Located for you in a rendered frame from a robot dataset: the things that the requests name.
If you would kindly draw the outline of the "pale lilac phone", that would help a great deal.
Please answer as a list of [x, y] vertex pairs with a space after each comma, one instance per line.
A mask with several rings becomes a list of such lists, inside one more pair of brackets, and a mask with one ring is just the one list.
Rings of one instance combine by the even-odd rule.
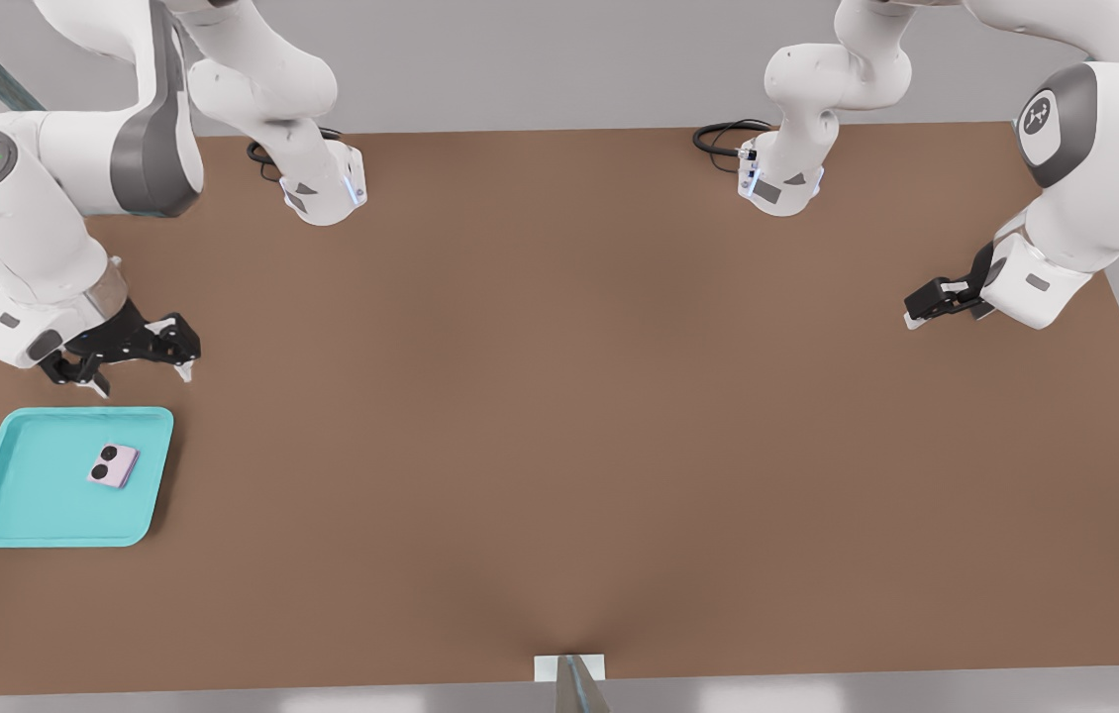
[[88, 481], [121, 490], [126, 486], [141, 454], [142, 452], [130, 445], [104, 444], [94, 463], [90, 466]]

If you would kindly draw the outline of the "pale blue-green tray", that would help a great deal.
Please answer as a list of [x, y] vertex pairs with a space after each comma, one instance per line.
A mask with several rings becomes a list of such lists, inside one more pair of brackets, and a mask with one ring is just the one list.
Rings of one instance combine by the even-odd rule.
[[[0, 548], [121, 548], [151, 528], [173, 437], [164, 407], [17, 409], [0, 429]], [[124, 488], [88, 481], [104, 444], [137, 448]]]

